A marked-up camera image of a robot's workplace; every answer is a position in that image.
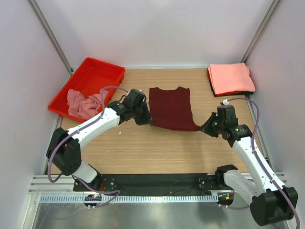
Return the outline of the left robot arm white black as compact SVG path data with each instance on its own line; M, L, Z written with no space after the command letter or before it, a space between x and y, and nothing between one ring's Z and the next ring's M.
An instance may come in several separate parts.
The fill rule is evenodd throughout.
M101 191L102 175L82 160L81 151L105 131L131 119L134 119L137 125L153 123L146 95L141 90L132 89L121 100L110 102L108 105L103 104L100 113L80 125L68 130L57 128L53 132L46 153L49 181L57 181L56 178L51 178L51 166L55 165L61 175L73 176L88 190Z

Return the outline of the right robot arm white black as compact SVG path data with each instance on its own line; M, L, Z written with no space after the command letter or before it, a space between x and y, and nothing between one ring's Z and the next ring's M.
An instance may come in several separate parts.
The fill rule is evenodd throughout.
M218 167L215 184L221 189L231 187L249 205L253 219L259 226L296 218L298 193L286 187L261 154L254 134L247 125L240 125L232 105L221 105L217 112L201 126L205 134L228 142L246 165L251 180L233 165Z

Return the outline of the dark maroon t shirt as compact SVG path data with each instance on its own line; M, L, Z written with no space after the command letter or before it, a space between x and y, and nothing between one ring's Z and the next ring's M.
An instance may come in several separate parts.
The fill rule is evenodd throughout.
M150 88L149 106L154 126L174 131L199 131L200 127L193 120L190 89Z

